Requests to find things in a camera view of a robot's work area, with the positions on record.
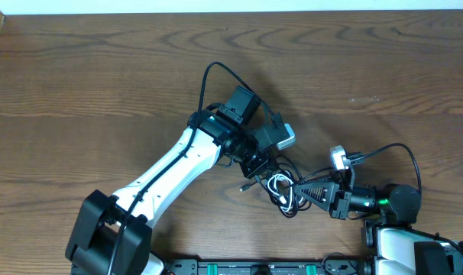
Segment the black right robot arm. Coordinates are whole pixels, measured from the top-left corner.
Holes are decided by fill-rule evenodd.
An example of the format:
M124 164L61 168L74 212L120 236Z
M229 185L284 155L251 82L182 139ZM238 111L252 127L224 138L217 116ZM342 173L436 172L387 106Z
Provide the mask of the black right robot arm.
M391 184L378 190L334 180L297 183L293 191L331 218L362 220L369 255L356 264L322 262L326 274L463 274L463 241L452 241L413 226L422 196L412 186Z

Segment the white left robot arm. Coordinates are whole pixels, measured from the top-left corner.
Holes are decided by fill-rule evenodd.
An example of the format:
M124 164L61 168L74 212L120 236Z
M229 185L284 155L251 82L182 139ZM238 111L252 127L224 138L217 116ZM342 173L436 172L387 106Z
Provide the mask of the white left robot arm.
M191 115L177 143L149 170L107 196L95 190L83 201L65 256L86 274L160 274L151 252L162 214L221 157L239 163L248 179L275 170L270 149L289 137L279 115L249 128L256 105L210 105Z

